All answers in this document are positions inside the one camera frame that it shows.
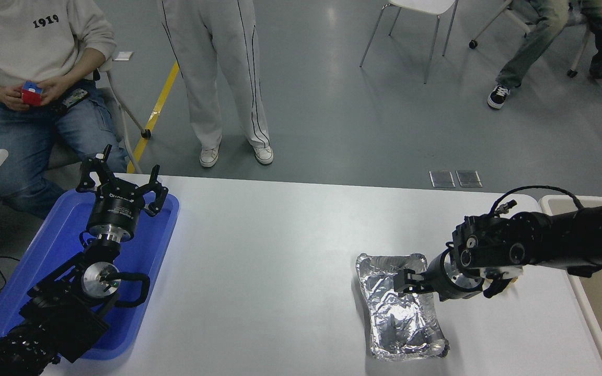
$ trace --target blue plastic tray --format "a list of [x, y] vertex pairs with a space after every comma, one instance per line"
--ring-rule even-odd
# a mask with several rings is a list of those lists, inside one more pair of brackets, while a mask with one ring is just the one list
[[[146, 202], [150, 202], [154, 196], [149, 193], [145, 198]], [[67, 191], [57, 200], [0, 295], [0, 337], [23, 320], [18, 312], [29, 300], [27, 290], [83, 250], [78, 235], [84, 231], [93, 205], [93, 194], [73, 190]], [[141, 212], [134, 238], [122, 243], [115, 266], [122, 272], [148, 274], [148, 299], [133, 309], [110, 310], [105, 317], [110, 328], [83, 358], [113, 359], [127, 350], [136, 338], [169, 245], [178, 208], [177, 198], [167, 195], [164, 207], [157, 216], [148, 217]], [[123, 283], [119, 289], [120, 299], [135, 300], [140, 288], [141, 283]]]

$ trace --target hand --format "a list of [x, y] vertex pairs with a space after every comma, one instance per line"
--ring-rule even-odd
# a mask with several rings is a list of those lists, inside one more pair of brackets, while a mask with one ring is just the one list
[[41, 93], [41, 105], [46, 105], [53, 100], [59, 99], [73, 84], [66, 76], [44, 79], [44, 81], [36, 84], [36, 86], [43, 89]]
[[22, 101], [22, 86], [6, 86], [2, 88], [0, 102], [13, 111], [29, 110], [29, 105]]

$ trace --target white sweatshirt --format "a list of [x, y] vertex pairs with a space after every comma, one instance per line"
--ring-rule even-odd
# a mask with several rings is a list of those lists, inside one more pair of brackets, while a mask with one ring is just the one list
[[0, 0], [0, 86], [63, 76], [84, 48], [115, 50], [93, 0]]

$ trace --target yellow floor tape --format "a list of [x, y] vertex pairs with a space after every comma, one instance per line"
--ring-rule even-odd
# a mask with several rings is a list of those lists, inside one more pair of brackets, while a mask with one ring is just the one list
[[[164, 107], [164, 103], [167, 101], [167, 96], [169, 96], [169, 92], [171, 91], [171, 87], [173, 86], [173, 82], [175, 81], [176, 75], [178, 74], [178, 63], [174, 63], [169, 73], [169, 77], [167, 77], [166, 83], [164, 83], [164, 88], [162, 88], [162, 92], [159, 94], [159, 98], [157, 98], [157, 103], [153, 108], [153, 113], [150, 114], [150, 119], [148, 119], [147, 124], [145, 124], [145, 128], [149, 129], [151, 132], [153, 128], [155, 128], [155, 124], [157, 123], [157, 119], [162, 112], [162, 107]], [[134, 155], [131, 156], [138, 162], [141, 160], [141, 155], [143, 155], [143, 150], [146, 145], [148, 145], [148, 140], [145, 138], [141, 138], [138, 140], [138, 144], [136, 144], [136, 148], [134, 149]], [[127, 166], [128, 173], [134, 173], [134, 164], [129, 162]]]

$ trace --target gray floor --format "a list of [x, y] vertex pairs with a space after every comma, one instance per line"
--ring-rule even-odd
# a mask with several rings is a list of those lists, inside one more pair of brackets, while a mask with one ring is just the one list
[[[155, 2], [97, 3], [115, 28], [119, 50], [134, 52], [131, 61], [115, 63], [113, 73], [134, 114], [146, 121], [173, 64]], [[444, 14], [423, 84], [433, 16], [404, 10], [389, 37], [395, 10], [388, 9], [360, 68], [383, 1], [255, 0], [275, 162], [265, 167], [254, 159], [220, 77], [225, 135], [215, 167], [198, 163], [200, 145], [188, 126], [180, 78], [141, 165], [149, 171], [160, 164], [162, 174], [181, 176], [421, 189], [432, 189], [430, 170], [468, 169], [479, 172], [484, 188], [466, 190], [546, 184], [602, 196], [602, 80], [587, 78], [594, 48], [575, 79], [565, 74], [584, 29], [564, 30], [504, 108], [491, 110], [485, 99], [523, 34], [500, 17], [476, 50], [468, 41], [500, 3], [460, 0], [442, 57], [451, 12]], [[52, 175], [70, 187], [75, 169]], [[0, 252], [21, 254], [39, 225], [0, 206]]]

